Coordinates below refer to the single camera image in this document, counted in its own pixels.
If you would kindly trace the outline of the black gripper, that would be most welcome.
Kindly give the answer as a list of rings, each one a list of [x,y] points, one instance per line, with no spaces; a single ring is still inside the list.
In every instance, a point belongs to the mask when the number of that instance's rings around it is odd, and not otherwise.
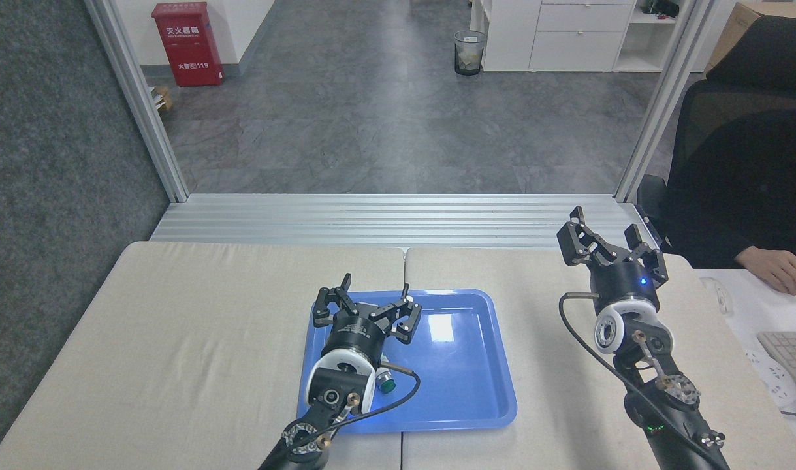
[[[569,221],[557,232],[564,262],[568,266],[590,267],[590,289],[598,295],[595,309],[603,309],[625,298],[642,298],[654,309],[660,308],[656,289],[667,282],[663,253],[641,238],[639,226],[624,231],[629,253],[624,262],[618,259],[618,247],[607,243],[586,224],[582,206],[569,214]]]
[[[371,319],[359,316],[354,301],[348,296],[352,274],[346,273],[343,282],[333,288],[318,291],[312,306],[312,325],[315,328],[331,324],[331,333],[321,351],[321,357],[335,350],[350,350],[361,355],[371,366],[379,366],[383,343],[387,336],[409,345],[421,319],[421,304],[409,295],[409,283],[404,283],[398,301],[377,307]],[[338,312],[332,315],[329,304]]]

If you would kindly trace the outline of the person's hand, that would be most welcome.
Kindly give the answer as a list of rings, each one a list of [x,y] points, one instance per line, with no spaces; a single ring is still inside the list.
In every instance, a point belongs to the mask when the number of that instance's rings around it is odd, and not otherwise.
[[[777,292],[796,296],[796,256],[785,250],[747,247],[735,262]]]

